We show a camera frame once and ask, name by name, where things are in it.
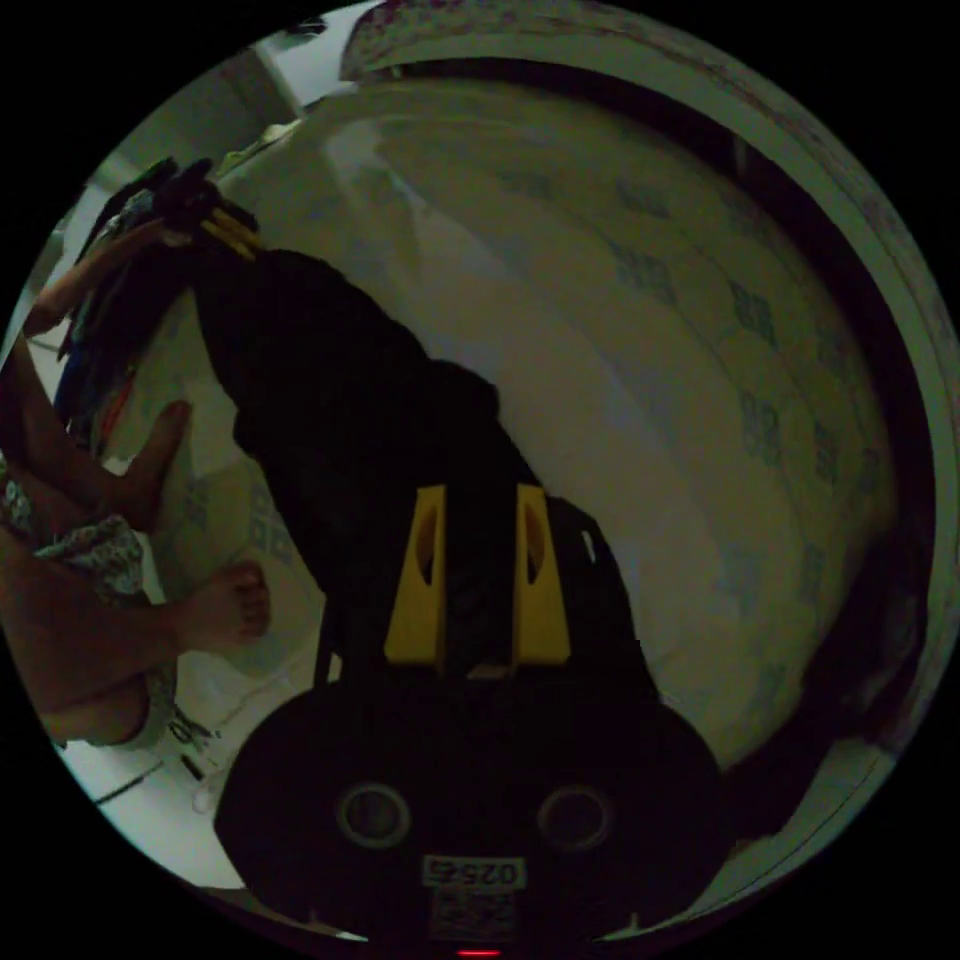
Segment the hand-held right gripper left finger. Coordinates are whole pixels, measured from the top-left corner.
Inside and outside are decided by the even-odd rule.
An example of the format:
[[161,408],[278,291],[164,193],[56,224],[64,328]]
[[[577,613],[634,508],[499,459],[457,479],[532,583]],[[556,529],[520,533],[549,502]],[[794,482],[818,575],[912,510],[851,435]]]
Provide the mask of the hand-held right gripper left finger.
[[441,666],[446,637],[446,488],[417,491],[384,644],[393,666]]

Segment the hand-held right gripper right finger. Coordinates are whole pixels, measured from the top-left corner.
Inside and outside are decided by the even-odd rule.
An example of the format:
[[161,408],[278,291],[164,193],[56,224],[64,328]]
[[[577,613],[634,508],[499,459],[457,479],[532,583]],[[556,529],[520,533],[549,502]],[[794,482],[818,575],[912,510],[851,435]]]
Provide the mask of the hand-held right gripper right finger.
[[542,488],[517,488],[515,533],[512,664],[563,666],[570,631]]

